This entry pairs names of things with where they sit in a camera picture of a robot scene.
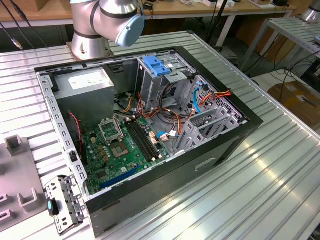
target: cardboard box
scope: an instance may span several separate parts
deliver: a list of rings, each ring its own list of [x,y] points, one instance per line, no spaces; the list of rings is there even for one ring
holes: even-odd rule
[[[10,0],[3,1],[10,10],[13,8]],[[22,11],[39,12],[48,1],[49,0],[14,0],[14,3],[17,4]]]
[[[268,93],[279,100],[282,83]],[[320,128],[320,98],[298,81],[284,84],[280,103],[313,130]]]

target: wooden desk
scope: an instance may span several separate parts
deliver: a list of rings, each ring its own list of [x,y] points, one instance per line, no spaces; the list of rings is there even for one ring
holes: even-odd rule
[[[236,3],[232,8],[226,8],[223,12],[223,16],[228,16],[228,19],[224,25],[220,38],[217,42],[217,46],[222,46],[226,36],[238,15],[261,15],[261,14],[275,14],[285,13],[285,17],[289,17],[291,13],[296,9],[293,5],[289,7],[280,7],[262,9],[259,8],[247,0],[242,0]],[[22,22],[19,15],[10,8],[14,17],[19,21],[21,27],[27,27],[25,22]],[[195,3],[193,5],[185,5],[179,0],[173,2],[158,1],[153,6],[153,16],[150,10],[145,10],[145,18],[152,19],[178,19],[178,18],[196,18],[196,17],[212,17],[214,7],[206,6],[202,3]],[[24,12],[30,23],[33,26],[54,26],[54,25],[68,25],[73,24],[71,5],[67,0],[49,0],[48,3],[39,11],[25,11]],[[6,28],[15,28],[16,25],[12,21],[5,8],[0,5],[0,22]]]

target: open computer tower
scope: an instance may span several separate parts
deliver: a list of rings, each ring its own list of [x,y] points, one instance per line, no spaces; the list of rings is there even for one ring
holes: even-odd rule
[[[70,176],[46,184],[60,235],[95,237],[225,161],[262,120],[183,47],[35,69]]]

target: motherboard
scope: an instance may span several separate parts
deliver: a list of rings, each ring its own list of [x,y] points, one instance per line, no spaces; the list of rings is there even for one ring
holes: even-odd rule
[[[96,129],[83,134],[87,156],[84,167],[89,193],[95,194],[169,158],[163,143],[156,142],[153,136],[143,117],[134,121],[116,122],[116,125],[112,122],[100,124]],[[152,149],[147,151],[147,146],[152,146]]]

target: table leg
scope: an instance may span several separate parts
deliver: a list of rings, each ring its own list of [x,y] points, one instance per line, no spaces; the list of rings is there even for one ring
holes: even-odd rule
[[[269,40],[266,42],[266,44],[265,44],[264,48],[262,49],[262,51],[260,52],[260,56],[263,56],[269,50],[270,46],[276,40],[278,35],[279,35],[279,33],[275,30],[273,32],[273,34],[271,35],[271,37],[269,38]]]
[[[267,28],[268,28],[268,19],[266,19],[262,25],[262,27],[260,28],[259,32],[257,33],[257,35],[255,36],[253,42],[251,43],[249,49],[246,51],[244,58],[242,60],[242,63],[239,67],[239,69],[241,71],[244,70],[245,66],[247,65],[252,53],[254,52],[254,50],[256,49],[258,43],[260,42],[261,38],[264,36]]]
[[[224,42],[226,40],[226,37],[227,37],[227,35],[229,33],[229,30],[230,30],[230,28],[232,26],[232,23],[234,22],[235,18],[236,18],[236,15],[228,16],[228,19],[226,20],[226,22],[224,24],[224,27],[223,27],[223,30],[222,30],[222,32],[220,34],[219,39],[218,39],[218,42],[215,45],[216,47],[221,47],[224,44]]]
[[[300,57],[300,55],[302,54],[303,51],[304,51],[304,49],[302,47],[299,47],[299,50],[291,58],[290,64],[288,66],[288,69],[291,69],[300,60],[299,57]]]
[[[288,18],[291,16],[292,14],[292,10],[286,12],[284,14],[284,18]],[[274,31],[273,34],[271,35],[271,37],[269,38],[268,42],[265,44],[264,48],[262,49],[261,53],[260,53],[260,56],[263,56],[267,51],[268,49],[270,48],[271,44],[276,40],[277,36],[278,36],[278,32]]]

